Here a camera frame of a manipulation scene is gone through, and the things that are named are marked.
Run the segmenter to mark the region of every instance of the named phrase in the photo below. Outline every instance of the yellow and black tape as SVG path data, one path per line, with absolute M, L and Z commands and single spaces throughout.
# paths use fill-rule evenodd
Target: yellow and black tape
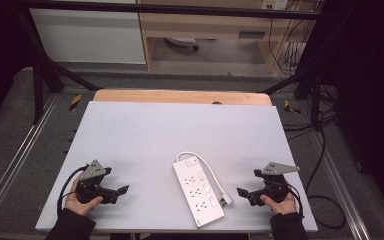
M 299 109 L 293 109 L 289 106 L 288 100 L 285 100 L 285 111 L 286 112 L 293 112 L 295 114 L 301 114 L 301 111 Z
M 81 98 L 82 98 L 81 94 L 76 94 L 76 96 L 73 98 L 73 101 L 71 102 L 70 108 L 68 109 L 70 112 L 76 110 L 77 105 L 79 105 Z

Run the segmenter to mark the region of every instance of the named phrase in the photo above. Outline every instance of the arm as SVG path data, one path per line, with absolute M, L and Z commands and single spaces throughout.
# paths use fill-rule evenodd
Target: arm
M 261 196 L 267 206 L 276 213 L 270 219 L 270 224 L 275 240 L 307 240 L 302 219 L 297 213 L 295 199 L 291 193 L 288 193 L 285 200 L 281 203 L 274 202 L 266 195 Z
M 97 197 L 86 204 L 80 203 L 75 194 L 80 176 L 74 181 L 65 201 L 65 207 L 46 240 L 86 240 L 90 238 L 95 222 L 86 215 L 102 201 L 102 197 Z

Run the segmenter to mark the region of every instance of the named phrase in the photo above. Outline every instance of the power strip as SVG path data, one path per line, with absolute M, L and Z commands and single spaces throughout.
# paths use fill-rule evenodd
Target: power strip
M 173 167 L 198 227 L 224 216 L 196 156 L 175 162 Z

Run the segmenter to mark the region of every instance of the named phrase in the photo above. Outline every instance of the white wall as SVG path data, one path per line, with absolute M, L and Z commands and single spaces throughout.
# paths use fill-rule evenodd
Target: white wall
M 135 0 L 82 1 L 135 3 Z M 31 13 L 46 52 L 55 61 L 146 63 L 137 13 L 47 9 L 31 9 Z

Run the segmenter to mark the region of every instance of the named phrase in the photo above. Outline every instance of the white tabletop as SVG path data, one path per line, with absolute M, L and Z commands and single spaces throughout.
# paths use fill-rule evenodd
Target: white tabletop
M 224 217 L 199 229 L 172 166 L 182 151 L 202 156 L 234 201 L 223 208 Z M 275 107 L 89 102 L 37 229 L 54 226 L 63 184 L 94 159 L 112 168 L 102 187 L 130 185 L 116 204 L 101 204 L 88 215 L 95 230 L 112 233 L 268 231 L 273 213 L 267 206 L 251 207 L 236 188 L 262 189 L 263 179 L 253 170 L 269 162 L 295 166 Z M 298 173 L 285 177 L 301 194 L 305 229 L 317 231 Z M 217 185 L 212 187 L 220 197 Z

